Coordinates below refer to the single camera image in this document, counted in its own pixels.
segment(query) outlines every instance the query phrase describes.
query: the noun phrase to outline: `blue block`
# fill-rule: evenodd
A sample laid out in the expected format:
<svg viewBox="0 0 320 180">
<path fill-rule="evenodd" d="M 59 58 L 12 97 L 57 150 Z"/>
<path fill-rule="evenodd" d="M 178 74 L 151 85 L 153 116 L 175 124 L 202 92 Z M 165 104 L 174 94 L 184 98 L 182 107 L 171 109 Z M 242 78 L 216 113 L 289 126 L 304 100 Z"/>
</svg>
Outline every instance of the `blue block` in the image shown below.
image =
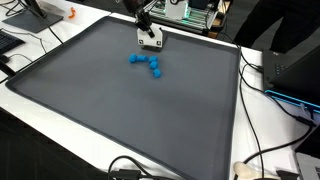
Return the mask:
<svg viewBox="0 0 320 180">
<path fill-rule="evenodd" d="M 130 63 L 135 63 L 137 61 L 137 55 L 136 54 L 131 54 L 128 58 Z"/>
<path fill-rule="evenodd" d="M 153 70 L 153 77 L 159 78 L 161 76 L 161 71 L 159 69 Z"/>
<path fill-rule="evenodd" d="M 157 69 L 158 68 L 158 63 L 153 61 L 149 64 L 150 69 Z"/>
<path fill-rule="evenodd" d="M 140 55 L 137 57 L 137 62 L 147 62 L 149 60 L 148 56 Z"/>
<path fill-rule="evenodd" d="M 151 56 L 149 58 L 149 63 L 151 63 L 151 62 L 158 62 L 158 56 Z"/>
</svg>

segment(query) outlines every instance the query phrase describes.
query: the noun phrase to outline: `white table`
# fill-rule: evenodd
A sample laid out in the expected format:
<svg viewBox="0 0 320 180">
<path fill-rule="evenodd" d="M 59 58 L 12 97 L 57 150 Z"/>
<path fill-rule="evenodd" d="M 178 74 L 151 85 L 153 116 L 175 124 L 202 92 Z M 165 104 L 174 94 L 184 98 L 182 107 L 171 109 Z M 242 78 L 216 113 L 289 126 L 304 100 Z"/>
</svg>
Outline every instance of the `white table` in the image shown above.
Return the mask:
<svg viewBox="0 0 320 180">
<path fill-rule="evenodd" d="M 64 21 L 59 22 L 52 27 L 52 29 L 63 41 L 78 34 L 96 20 L 110 14 L 105 11 L 85 7 L 82 5 L 76 5 L 62 0 L 56 1 L 55 3 L 65 11 L 67 11 L 71 6 L 73 6 L 77 11 L 76 19 L 69 20 L 67 17 L 65 17 Z M 0 19 L 5 18 L 5 12 L 6 10 L 0 7 Z M 111 14 L 111 16 L 132 22 L 134 21 L 133 18 L 120 14 Z M 0 26 L 11 31 L 23 32 L 20 29 L 5 25 L 2 22 L 0 22 Z M 194 35 L 173 28 L 163 27 L 163 29 L 183 34 L 185 36 L 210 41 L 212 43 L 233 46 L 225 42 Z M 59 45 L 59 42 L 48 30 L 37 34 L 37 36 L 42 37 L 45 40 L 45 47 L 48 49 L 48 51 Z M 20 53 L 28 56 L 32 60 L 36 60 L 44 54 L 38 40 L 28 36 L 17 35 L 17 37 L 25 40 L 27 44 L 8 52 L 7 55 Z M 243 53 L 249 62 L 261 64 L 261 52 L 243 48 Z M 9 63 L 9 66 L 14 70 L 18 70 L 27 64 L 28 61 L 22 57 L 15 57 Z M 3 78 L 5 78 L 5 75 L 1 74 L 0 72 L 0 79 Z M 249 67 L 246 69 L 245 78 L 253 86 L 261 88 L 261 75 Z M 254 92 L 245 85 L 243 86 L 243 92 L 248 111 L 252 119 L 253 126 L 255 127 L 261 142 L 262 149 L 287 143 L 296 139 L 297 137 L 300 137 L 307 131 L 307 127 L 296 123 L 291 117 L 288 117 L 286 114 L 284 114 L 272 101 L 268 100 L 266 97 Z M 36 103 L 16 95 L 15 93 L 9 91 L 5 87 L 4 83 L 0 84 L 0 97 L 0 106 L 3 109 L 99 169 L 107 171 L 110 162 L 114 158 L 120 155 L 128 155 L 146 165 L 148 167 L 147 170 L 154 175 L 163 175 L 181 179 L 159 164 L 150 161 L 149 159 L 105 138 L 104 136 L 101 136 L 90 129 L 87 129 L 67 119 L 66 117 L 63 117 Z M 285 108 L 291 113 L 301 114 L 303 116 L 302 111 L 298 107 L 285 105 Z M 243 161 L 249 155 L 255 152 L 257 152 L 257 145 L 248 120 L 245 116 L 240 95 L 238 95 L 233 130 L 230 179 L 233 179 L 234 176 L 232 164 L 236 161 Z M 297 171 L 292 147 L 265 154 L 264 160 L 267 172 L 275 173 L 275 170 L 279 168 L 293 172 Z M 259 159 L 254 159 L 252 162 L 250 162 L 250 165 L 259 170 Z M 121 160 L 115 164 L 115 167 L 134 168 L 134 165 L 129 161 Z"/>
</svg>

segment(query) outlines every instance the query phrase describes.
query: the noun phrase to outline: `gray mat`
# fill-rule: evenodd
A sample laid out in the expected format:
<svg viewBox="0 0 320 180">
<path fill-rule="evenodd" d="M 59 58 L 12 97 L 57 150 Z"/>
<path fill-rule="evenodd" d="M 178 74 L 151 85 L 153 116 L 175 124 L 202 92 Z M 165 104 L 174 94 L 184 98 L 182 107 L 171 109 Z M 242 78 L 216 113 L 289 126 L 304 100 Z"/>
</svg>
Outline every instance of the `gray mat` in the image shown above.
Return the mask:
<svg viewBox="0 0 320 180">
<path fill-rule="evenodd" d="M 158 55 L 163 76 L 131 53 Z M 141 50 L 132 23 L 106 17 L 6 85 L 186 179 L 225 180 L 239 59 L 173 33 L 161 53 Z"/>
</svg>

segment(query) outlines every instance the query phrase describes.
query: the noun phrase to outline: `black cable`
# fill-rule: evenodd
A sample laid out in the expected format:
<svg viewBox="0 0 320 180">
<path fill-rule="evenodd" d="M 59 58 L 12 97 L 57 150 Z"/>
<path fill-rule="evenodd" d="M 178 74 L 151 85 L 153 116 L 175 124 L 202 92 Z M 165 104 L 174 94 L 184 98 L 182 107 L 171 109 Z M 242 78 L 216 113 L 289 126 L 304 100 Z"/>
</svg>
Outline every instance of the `black cable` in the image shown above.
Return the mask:
<svg viewBox="0 0 320 180">
<path fill-rule="evenodd" d="M 270 99 L 272 99 L 279 107 L 280 107 L 280 109 L 284 112 L 284 113 L 286 113 L 288 116 L 291 116 L 292 118 L 296 118 L 296 116 L 294 116 L 293 114 L 290 114 L 283 106 L 281 106 L 281 104 L 276 100 L 276 99 L 274 99 L 274 98 L 272 98 L 272 97 L 270 97 Z"/>
<path fill-rule="evenodd" d="M 171 178 L 167 178 L 167 177 L 162 177 L 162 176 L 140 176 L 141 178 L 147 178 L 147 179 L 154 179 L 154 180 L 174 180 Z"/>
<path fill-rule="evenodd" d="M 273 148 L 265 149 L 265 150 L 263 150 L 261 152 L 256 152 L 253 155 L 251 155 L 250 157 L 248 157 L 246 160 L 244 160 L 243 163 L 247 164 L 248 162 L 250 162 L 252 159 L 254 159 L 257 156 L 261 156 L 262 154 L 265 154 L 265 153 L 268 153 L 268 152 L 271 152 L 271 151 L 276 151 L 276 150 L 279 150 L 279 149 L 294 145 L 294 144 L 302 141 L 303 139 L 305 139 L 311 133 L 311 131 L 312 131 L 312 126 L 309 126 L 308 131 L 303 136 L 301 136 L 300 138 L 298 138 L 298 139 L 296 139 L 294 141 L 291 141 L 289 143 L 280 145 L 280 146 L 276 146 L 276 147 L 273 147 Z M 237 180 L 237 179 L 238 179 L 238 175 L 235 175 L 233 180 Z"/>
<path fill-rule="evenodd" d="M 5 82 L 6 80 L 8 80 L 8 77 L 4 78 L 4 80 L 0 81 L 0 84 L 2 84 L 3 82 Z"/>
<path fill-rule="evenodd" d="M 245 81 L 245 79 L 244 79 L 244 77 L 243 77 L 243 72 L 244 72 L 244 69 L 245 69 L 245 67 L 246 67 L 247 65 L 248 65 L 248 64 L 246 64 L 246 65 L 243 67 L 242 72 L 239 72 L 239 74 L 241 75 L 240 86 L 242 85 L 241 81 L 243 80 L 248 87 L 250 87 L 251 89 L 253 89 L 253 90 L 255 90 L 255 91 L 258 91 L 258 92 L 261 92 L 262 94 L 264 94 L 263 91 L 261 91 L 261 90 L 259 90 L 259 89 L 257 89 L 257 88 L 252 87 L 251 85 L 249 85 L 249 84 Z M 241 95 L 241 100 L 242 100 L 242 99 L 243 99 L 243 96 L 242 96 L 242 88 L 241 88 L 241 87 L 240 87 L 240 95 Z M 285 112 L 285 113 L 286 113 L 287 115 L 289 115 L 290 117 L 292 117 L 292 118 L 296 119 L 297 121 L 299 121 L 299 117 L 290 114 L 283 106 L 281 106 L 281 104 L 280 104 L 276 99 L 274 99 L 274 98 L 272 98 L 272 97 L 270 97 L 270 98 L 281 108 L 281 110 L 282 110 L 283 112 Z M 303 136 L 301 136 L 300 138 L 298 138 L 298 139 L 296 139 L 296 140 L 294 140 L 294 141 L 291 141 L 291 142 L 289 142 L 289 143 L 280 145 L 280 146 L 276 146 L 276 147 L 273 147 L 273 148 L 265 149 L 265 150 L 262 150 L 262 151 L 259 150 L 259 152 L 256 152 L 255 154 L 253 154 L 253 155 L 251 155 L 250 157 L 248 157 L 243 163 L 247 164 L 250 160 L 252 160 L 253 158 L 255 158 L 255 157 L 257 157 L 257 156 L 262 157 L 262 154 L 264 154 L 264 153 L 271 152 L 271 151 L 275 151 L 275 150 L 278 150 L 278 149 L 282 149 L 282 148 L 284 148 L 284 147 L 287 147 L 287 146 L 290 146 L 290 145 L 293 145 L 293 144 L 295 144 L 295 143 L 300 142 L 301 140 L 303 140 L 304 138 L 306 138 L 306 137 L 310 134 L 310 132 L 312 131 L 312 127 L 314 127 L 314 124 L 313 124 L 312 122 L 310 122 L 310 123 L 309 123 L 309 129 L 308 129 L 308 131 L 307 131 Z M 237 180 L 237 179 L 238 179 L 238 176 L 235 175 L 235 176 L 234 176 L 234 180 Z"/>
<path fill-rule="evenodd" d="M 245 62 L 246 64 L 248 64 L 251 68 L 255 69 L 256 71 L 258 71 L 258 72 L 260 72 L 260 73 L 263 72 L 263 67 L 262 67 L 262 66 L 255 65 L 255 64 L 249 63 L 249 62 L 247 61 L 247 59 L 244 57 L 244 55 L 243 55 L 243 53 L 242 53 L 241 46 L 238 45 L 228 34 L 226 34 L 226 33 L 224 33 L 224 32 L 220 32 L 220 33 L 223 34 L 223 35 L 225 35 L 226 37 L 228 37 L 228 38 L 231 40 L 231 42 L 237 46 L 237 48 L 240 50 L 241 57 L 242 57 L 242 59 L 244 60 L 244 62 Z"/>
<path fill-rule="evenodd" d="M 16 5 L 14 5 L 12 8 L 8 8 L 4 5 L 0 5 L 1 7 L 3 8 L 6 8 L 8 9 L 8 11 L 6 12 L 6 16 L 10 17 L 10 16 L 13 16 L 13 15 L 16 15 L 16 14 L 19 14 L 21 12 L 23 12 L 25 9 L 20 9 L 19 11 L 15 11 L 14 9 L 20 4 L 20 2 L 17 2 Z"/>
<path fill-rule="evenodd" d="M 60 42 L 61 44 L 64 44 L 63 41 L 57 36 L 57 34 L 53 32 L 53 30 L 52 30 L 51 27 L 49 26 L 48 22 L 47 22 L 38 12 L 36 12 L 36 11 L 34 11 L 33 9 L 29 8 L 29 6 L 27 6 L 26 4 L 24 4 L 21 0 L 18 0 L 18 1 L 19 1 L 28 11 L 30 11 L 31 13 L 34 13 L 34 14 L 36 14 L 38 17 L 40 17 L 40 18 L 43 20 L 43 22 L 46 23 L 46 25 L 47 25 L 48 29 L 50 30 L 50 32 L 59 40 L 59 42 Z"/>
<path fill-rule="evenodd" d="M 13 56 L 22 56 L 32 63 L 32 60 L 23 54 L 13 54 L 13 55 L 9 56 L 9 59 L 11 59 Z"/>
<path fill-rule="evenodd" d="M 265 93 L 264 93 L 262 90 L 257 89 L 257 88 L 255 88 L 255 87 L 251 86 L 251 85 L 246 81 L 246 79 L 243 77 L 243 73 L 241 73 L 240 70 L 239 70 L 239 74 L 240 74 L 240 76 L 241 76 L 242 81 L 243 81 L 248 87 L 250 87 L 251 89 L 253 89 L 253 90 L 255 90 L 255 91 L 258 91 L 258 92 L 262 93 L 263 95 L 265 95 Z"/>
<path fill-rule="evenodd" d="M 0 31 L 6 31 L 6 32 L 11 33 L 11 34 L 30 35 L 30 36 L 32 36 L 32 37 L 34 37 L 34 38 L 36 38 L 36 39 L 39 39 L 39 40 L 40 40 L 40 44 L 41 44 L 41 46 L 42 46 L 42 49 L 43 49 L 44 53 L 47 54 L 47 51 L 46 51 L 46 49 L 45 49 L 44 46 L 43 46 L 42 38 L 39 38 L 39 37 L 37 37 L 37 36 L 35 36 L 35 35 L 31 34 L 31 33 L 12 32 L 12 31 L 6 30 L 6 29 L 4 29 L 4 28 L 0 28 Z"/>
<path fill-rule="evenodd" d="M 9 1 L 9 2 L 6 2 L 6 3 L 1 3 L 0 6 L 8 5 L 8 4 L 14 3 L 15 1 L 16 0 L 12 0 L 12 1 Z"/>
<path fill-rule="evenodd" d="M 245 68 L 248 66 L 248 64 L 244 65 L 243 68 L 242 68 L 242 72 L 240 73 L 241 74 L 241 79 L 240 79 L 240 86 L 239 86 L 239 90 L 240 90 L 240 97 L 241 97 L 241 102 L 242 102 L 242 105 L 243 105 L 243 108 L 244 108 L 244 111 L 246 113 L 246 116 L 248 118 L 248 121 L 249 121 L 249 124 L 250 124 L 250 127 L 252 129 L 252 132 L 254 134 L 254 137 L 256 139 L 256 142 L 257 142 L 257 146 L 258 146 L 258 149 L 259 149 L 259 152 L 261 152 L 261 146 L 260 146 L 260 142 L 259 142 L 259 139 L 258 139 L 258 136 L 257 136 L 257 133 L 253 127 L 253 124 L 251 122 L 251 119 L 250 119 L 250 116 L 249 116 L 249 113 L 248 113 L 248 110 L 247 110 L 247 107 L 246 107 L 246 104 L 244 102 L 244 98 L 243 98 L 243 93 L 242 93 L 242 80 L 244 79 L 243 78 L 243 72 L 245 70 Z M 262 154 L 260 155 L 260 161 L 261 161 L 261 169 L 262 169 L 262 178 L 264 178 L 264 163 L 263 163 L 263 157 L 262 157 Z"/>
<path fill-rule="evenodd" d="M 314 111 L 313 111 L 313 109 L 312 108 L 308 108 L 308 111 L 309 111 L 309 113 L 310 113 L 310 116 L 311 116 L 311 119 L 313 119 L 314 120 Z"/>
<path fill-rule="evenodd" d="M 112 166 L 115 162 L 117 162 L 118 160 L 120 159 L 127 159 L 127 160 L 130 160 L 134 165 L 136 165 L 140 171 L 142 171 L 145 175 L 142 175 L 140 178 L 149 178 L 149 179 L 157 179 L 157 180 L 173 180 L 171 178 L 167 178 L 167 177 L 161 177 L 161 176 L 153 176 L 151 175 L 148 171 L 146 171 L 140 164 L 137 160 L 135 160 L 134 158 L 130 157 L 130 156 L 119 156 L 117 158 L 115 158 L 109 165 L 109 169 L 108 169 L 108 180 L 110 180 L 110 173 L 111 173 L 111 170 L 112 170 Z"/>
</svg>

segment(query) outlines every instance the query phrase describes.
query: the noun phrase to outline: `plug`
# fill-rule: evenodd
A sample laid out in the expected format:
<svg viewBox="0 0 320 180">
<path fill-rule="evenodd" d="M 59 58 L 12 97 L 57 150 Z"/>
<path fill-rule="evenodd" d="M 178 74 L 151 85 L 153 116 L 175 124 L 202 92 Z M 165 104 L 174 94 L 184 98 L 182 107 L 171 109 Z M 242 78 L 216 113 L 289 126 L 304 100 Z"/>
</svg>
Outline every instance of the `plug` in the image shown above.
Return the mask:
<svg viewBox="0 0 320 180">
<path fill-rule="evenodd" d="M 301 116 L 297 116 L 297 117 L 296 117 L 296 120 L 299 121 L 299 122 L 302 123 L 302 124 L 307 125 L 307 126 L 316 127 L 316 124 L 315 124 L 313 121 L 310 121 L 310 120 L 308 120 L 308 119 L 305 119 L 305 118 L 303 118 L 303 117 L 301 117 Z"/>
<path fill-rule="evenodd" d="M 116 178 L 117 180 L 139 180 L 141 171 L 120 169 L 119 171 L 111 171 L 109 177 Z"/>
</svg>

